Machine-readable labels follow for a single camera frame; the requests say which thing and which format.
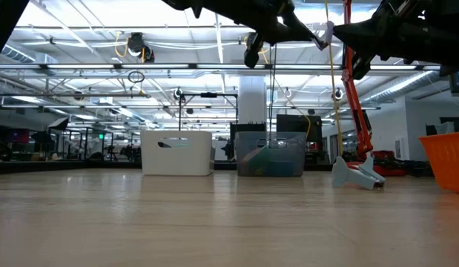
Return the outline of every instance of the white wall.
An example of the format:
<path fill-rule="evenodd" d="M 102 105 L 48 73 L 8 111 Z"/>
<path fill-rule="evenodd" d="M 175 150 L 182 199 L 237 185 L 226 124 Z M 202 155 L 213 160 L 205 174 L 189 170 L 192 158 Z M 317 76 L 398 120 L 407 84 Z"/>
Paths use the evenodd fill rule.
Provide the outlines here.
<path fill-rule="evenodd" d="M 0 125 L 43 131 L 60 117 L 62 116 L 52 113 L 38 113 L 38 111 L 32 109 L 25 109 L 24 115 L 17 114 L 15 110 L 0 111 Z"/>
<path fill-rule="evenodd" d="M 407 101 L 407 125 L 411 160 L 428 160 L 419 137 L 426 135 L 426 125 L 440 124 L 441 117 L 459 117 L 459 107 L 452 102 Z"/>
<path fill-rule="evenodd" d="M 406 118 L 406 99 L 399 97 L 393 104 L 382 104 L 379 111 L 367 111 L 369 121 L 372 126 L 372 145 L 374 151 L 395 151 L 396 139 L 404 138 L 407 143 L 407 118 Z M 342 121 L 341 131 L 354 130 L 353 121 Z M 323 127 L 323 137 L 337 134 L 337 126 L 332 125 Z M 409 158 L 409 147 L 404 146 L 401 151 L 403 159 Z"/>

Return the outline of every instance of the plastic container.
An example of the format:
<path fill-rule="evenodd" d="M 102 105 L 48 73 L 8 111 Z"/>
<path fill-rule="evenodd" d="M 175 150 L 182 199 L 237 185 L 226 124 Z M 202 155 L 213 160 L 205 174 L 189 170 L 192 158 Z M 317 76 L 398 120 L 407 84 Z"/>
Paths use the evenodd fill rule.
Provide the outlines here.
<path fill-rule="evenodd" d="M 459 133 L 421 137 L 437 184 L 459 192 Z"/>
<path fill-rule="evenodd" d="M 236 133 L 237 174 L 242 177 L 301 177 L 305 146 L 305 133 Z"/>
<path fill-rule="evenodd" d="M 144 175 L 207 176 L 211 174 L 212 133 L 142 131 Z"/>

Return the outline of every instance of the ceiling light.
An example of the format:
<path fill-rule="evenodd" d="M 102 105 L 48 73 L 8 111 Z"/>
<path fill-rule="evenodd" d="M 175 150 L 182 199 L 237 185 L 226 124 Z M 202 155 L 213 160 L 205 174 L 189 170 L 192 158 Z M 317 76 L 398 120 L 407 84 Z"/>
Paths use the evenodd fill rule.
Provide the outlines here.
<path fill-rule="evenodd" d="M 63 115 L 68 115 L 67 112 L 64 112 L 64 111 L 61 111 L 61 110 L 58 110 L 58 109 L 55 109 L 55 108 L 53 108 L 52 111 L 60 113 L 60 114 L 63 114 Z"/>
<path fill-rule="evenodd" d="M 2 108 L 39 108 L 37 105 L 2 105 Z"/>
<path fill-rule="evenodd" d="M 97 119 L 95 116 L 91 116 L 91 115 L 74 115 L 80 119 Z"/>
<path fill-rule="evenodd" d="M 36 104 L 41 103 L 39 99 L 37 99 L 36 97 L 31 97 L 31 96 L 12 96 L 12 98 L 22 100 L 25 102 L 29 102 L 29 103 L 36 103 Z"/>
<path fill-rule="evenodd" d="M 36 70 L 41 69 L 39 65 L 35 64 L 0 64 L 0 70 Z"/>
<path fill-rule="evenodd" d="M 114 105 L 88 105 L 85 108 L 120 108 L 121 106 Z"/>
<path fill-rule="evenodd" d="M 43 108 L 81 108 L 81 106 L 45 105 Z"/>
<path fill-rule="evenodd" d="M 340 69 L 340 65 L 334 65 L 335 70 Z M 277 65 L 278 70 L 331 70 L 331 65 Z"/>
<path fill-rule="evenodd" d="M 182 118 L 182 120 L 199 120 L 199 121 L 235 121 L 236 118 L 198 118 L 198 117 L 188 117 Z"/>
<path fill-rule="evenodd" d="M 113 69 L 113 65 L 110 64 L 88 64 L 88 65 L 48 65 L 50 69 Z"/>
<path fill-rule="evenodd" d="M 125 64 L 122 66 L 124 69 L 157 69 L 157 70 L 170 70 L 170 69 L 187 69 L 188 64 Z"/>
<path fill-rule="evenodd" d="M 129 117 L 133 116 L 132 111 L 128 110 L 127 108 L 120 108 L 119 111 L 120 111 L 120 113 L 122 115 L 126 115 L 126 116 L 129 116 Z"/>
<path fill-rule="evenodd" d="M 264 68 L 265 66 L 264 65 L 256 65 L 255 68 L 256 69 L 261 69 L 261 68 Z M 210 70 L 218 70 L 218 69 L 224 69 L 224 70 L 227 70 L 227 69 L 243 69 L 243 70 L 246 70 L 248 69 L 247 66 L 245 65 L 238 65 L 238 64 L 198 64 L 197 65 L 197 68 L 199 69 L 210 69 Z"/>
<path fill-rule="evenodd" d="M 425 66 L 424 70 L 440 70 L 440 66 Z"/>
<path fill-rule="evenodd" d="M 415 70 L 417 66 L 397 66 L 397 65 L 375 65 L 371 66 L 371 70 Z"/>

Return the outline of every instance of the white plastic bin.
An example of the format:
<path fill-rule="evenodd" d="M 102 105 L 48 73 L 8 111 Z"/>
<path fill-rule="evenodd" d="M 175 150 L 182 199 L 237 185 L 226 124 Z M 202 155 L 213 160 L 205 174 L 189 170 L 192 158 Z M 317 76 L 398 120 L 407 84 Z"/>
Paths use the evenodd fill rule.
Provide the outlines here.
<path fill-rule="evenodd" d="M 204 131 L 142 131 L 144 175 L 207 176 L 212 134 Z"/>

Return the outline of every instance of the orange bucket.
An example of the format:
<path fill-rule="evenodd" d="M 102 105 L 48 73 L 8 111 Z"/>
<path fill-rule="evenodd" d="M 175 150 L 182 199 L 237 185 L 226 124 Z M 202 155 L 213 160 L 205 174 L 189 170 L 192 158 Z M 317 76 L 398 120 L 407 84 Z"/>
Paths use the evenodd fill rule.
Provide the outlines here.
<path fill-rule="evenodd" d="M 437 184 L 459 192 L 459 133 L 421 137 Z"/>

